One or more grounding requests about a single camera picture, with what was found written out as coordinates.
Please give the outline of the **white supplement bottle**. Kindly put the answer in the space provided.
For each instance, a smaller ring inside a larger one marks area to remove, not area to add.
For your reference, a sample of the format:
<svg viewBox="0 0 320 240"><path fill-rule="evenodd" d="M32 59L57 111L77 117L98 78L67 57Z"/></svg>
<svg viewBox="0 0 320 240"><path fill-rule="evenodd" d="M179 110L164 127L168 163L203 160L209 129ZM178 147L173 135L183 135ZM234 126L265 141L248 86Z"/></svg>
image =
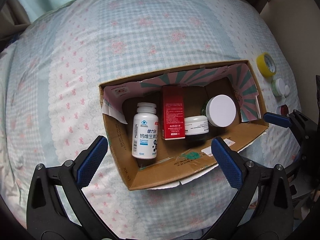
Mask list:
<svg viewBox="0 0 320 240"><path fill-rule="evenodd" d="M157 157L158 116L154 103L140 102L133 118L132 156L136 159Z"/></svg>

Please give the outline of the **white earbuds case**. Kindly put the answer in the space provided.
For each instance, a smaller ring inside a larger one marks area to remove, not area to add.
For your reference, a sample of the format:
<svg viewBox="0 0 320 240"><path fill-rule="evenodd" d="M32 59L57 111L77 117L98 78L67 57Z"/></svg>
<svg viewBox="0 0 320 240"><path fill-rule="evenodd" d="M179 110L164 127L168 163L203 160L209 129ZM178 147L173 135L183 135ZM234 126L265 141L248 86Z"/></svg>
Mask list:
<svg viewBox="0 0 320 240"><path fill-rule="evenodd" d="M285 86L285 96L287 97L290 93L290 87L288 85Z"/></svg>

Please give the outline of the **open cardboard box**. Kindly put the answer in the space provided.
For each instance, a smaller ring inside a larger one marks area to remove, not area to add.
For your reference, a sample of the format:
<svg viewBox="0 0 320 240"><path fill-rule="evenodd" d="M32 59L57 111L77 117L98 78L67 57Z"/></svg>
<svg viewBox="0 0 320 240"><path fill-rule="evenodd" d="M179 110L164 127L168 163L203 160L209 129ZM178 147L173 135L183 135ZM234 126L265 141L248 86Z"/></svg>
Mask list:
<svg viewBox="0 0 320 240"><path fill-rule="evenodd" d="M99 90L111 153L131 191L185 184L216 165L215 137L239 151L267 130L247 60L133 75Z"/></svg>

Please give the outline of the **yellow tape roll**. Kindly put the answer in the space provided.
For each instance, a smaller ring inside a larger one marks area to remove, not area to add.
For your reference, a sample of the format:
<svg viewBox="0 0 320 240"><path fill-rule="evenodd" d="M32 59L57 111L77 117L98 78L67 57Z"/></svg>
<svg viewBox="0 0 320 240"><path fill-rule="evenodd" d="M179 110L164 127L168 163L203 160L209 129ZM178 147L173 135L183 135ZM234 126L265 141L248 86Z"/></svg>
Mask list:
<svg viewBox="0 0 320 240"><path fill-rule="evenodd" d="M264 77L272 77L276 74L276 65L269 53L260 54L257 59L257 67Z"/></svg>

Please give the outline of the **small white cream jar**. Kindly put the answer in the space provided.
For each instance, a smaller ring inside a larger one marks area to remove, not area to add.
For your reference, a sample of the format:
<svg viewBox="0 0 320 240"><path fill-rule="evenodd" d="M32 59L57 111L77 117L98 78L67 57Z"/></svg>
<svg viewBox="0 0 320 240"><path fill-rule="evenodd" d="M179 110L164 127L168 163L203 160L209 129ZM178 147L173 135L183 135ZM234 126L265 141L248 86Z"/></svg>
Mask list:
<svg viewBox="0 0 320 240"><path fill-rule="evenodd" d="M205 115L190 116L184 119L185 135L199 135L209 132L208 119Z"/></svg>

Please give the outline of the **red carton box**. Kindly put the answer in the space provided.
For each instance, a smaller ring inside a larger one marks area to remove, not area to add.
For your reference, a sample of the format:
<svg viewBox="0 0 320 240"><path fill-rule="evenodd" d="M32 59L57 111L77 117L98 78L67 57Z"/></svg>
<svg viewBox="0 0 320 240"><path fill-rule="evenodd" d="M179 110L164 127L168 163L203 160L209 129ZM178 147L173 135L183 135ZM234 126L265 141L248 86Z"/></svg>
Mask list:
<svg viewBox="0 0 320 240"><path fill-rule="evenodd" d="M162 88L162 137L164 140L185 138L182 87L164 86Z"/></svg>

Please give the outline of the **large white lid jar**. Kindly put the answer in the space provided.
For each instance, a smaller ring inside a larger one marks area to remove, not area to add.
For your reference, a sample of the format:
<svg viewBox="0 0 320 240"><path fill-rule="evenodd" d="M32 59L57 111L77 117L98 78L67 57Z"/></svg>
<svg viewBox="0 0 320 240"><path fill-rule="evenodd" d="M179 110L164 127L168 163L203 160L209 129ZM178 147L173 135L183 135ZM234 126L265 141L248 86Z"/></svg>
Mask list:
<svg viewBox="0 0 320 240"><path fill-rule="evenodd" d="M207 117L212 126L227 127L236 117L236 106L229 96L220 94L203 104L201 114Z"/></svg>

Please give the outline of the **dark red jar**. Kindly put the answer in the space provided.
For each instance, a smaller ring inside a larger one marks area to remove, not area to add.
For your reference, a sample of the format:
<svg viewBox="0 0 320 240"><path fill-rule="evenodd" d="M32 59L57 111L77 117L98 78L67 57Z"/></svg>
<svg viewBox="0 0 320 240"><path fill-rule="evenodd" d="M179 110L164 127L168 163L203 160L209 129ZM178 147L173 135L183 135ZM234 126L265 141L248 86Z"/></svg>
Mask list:
<svg viewBox="0 0 320 240"><path fill-rule="evenodd" d="M276 114L281 116L287 116L289 113L289 108L287 105L278 106L276 109Z"/></svg>

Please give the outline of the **green jar white lid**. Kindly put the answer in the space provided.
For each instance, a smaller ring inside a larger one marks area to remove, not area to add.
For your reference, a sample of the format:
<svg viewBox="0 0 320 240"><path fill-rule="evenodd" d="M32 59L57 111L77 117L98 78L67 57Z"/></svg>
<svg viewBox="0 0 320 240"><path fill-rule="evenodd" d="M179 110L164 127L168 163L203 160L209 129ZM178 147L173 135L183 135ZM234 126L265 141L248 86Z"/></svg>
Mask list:
<svg viewBox="0 0 320 240"><path fill-rule="evenodd" d="M274 96L285 95L285 82L282 78L275 79L271 82L271 89Z"/></svg>

